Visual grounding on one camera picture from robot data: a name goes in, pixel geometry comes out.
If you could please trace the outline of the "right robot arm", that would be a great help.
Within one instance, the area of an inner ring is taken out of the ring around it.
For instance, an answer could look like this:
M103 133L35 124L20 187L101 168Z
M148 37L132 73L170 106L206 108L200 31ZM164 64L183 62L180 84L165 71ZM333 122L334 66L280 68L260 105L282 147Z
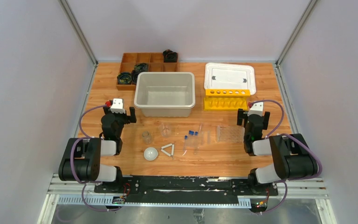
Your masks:
M305 180L318 177L322 171L320 160L310 151L300 133L264 137L269 112L251 114L238 109L237 125L244 127L244 150L250 156L270 155L272 164L254 168L248 175L248 190L261 194L266 185L285 180Z

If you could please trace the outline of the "clear test tube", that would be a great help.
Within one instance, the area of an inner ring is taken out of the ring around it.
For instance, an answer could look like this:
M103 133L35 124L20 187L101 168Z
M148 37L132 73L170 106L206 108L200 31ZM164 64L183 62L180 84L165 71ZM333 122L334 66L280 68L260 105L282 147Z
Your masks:
M211 144L211 132L210 130L207 131L207 144Z
M206 142L206 140L205 140L205 132L201 132L200 139L201 139L200 143L203 146L205 144L205 142Z

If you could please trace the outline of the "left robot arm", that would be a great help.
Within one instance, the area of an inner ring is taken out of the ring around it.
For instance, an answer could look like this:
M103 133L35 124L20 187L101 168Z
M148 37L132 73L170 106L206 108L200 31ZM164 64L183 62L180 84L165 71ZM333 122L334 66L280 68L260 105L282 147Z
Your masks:
M122 172L118 166L101 163L103 156L116 156L121 153L123 141L121 134L125 125L136 123L135 108L130 114L113 112L104 106L105 114L101 118L102 136L98 138L70 138L59 165L58 175L62 181L78 183L106 182L113 193L124 188Z

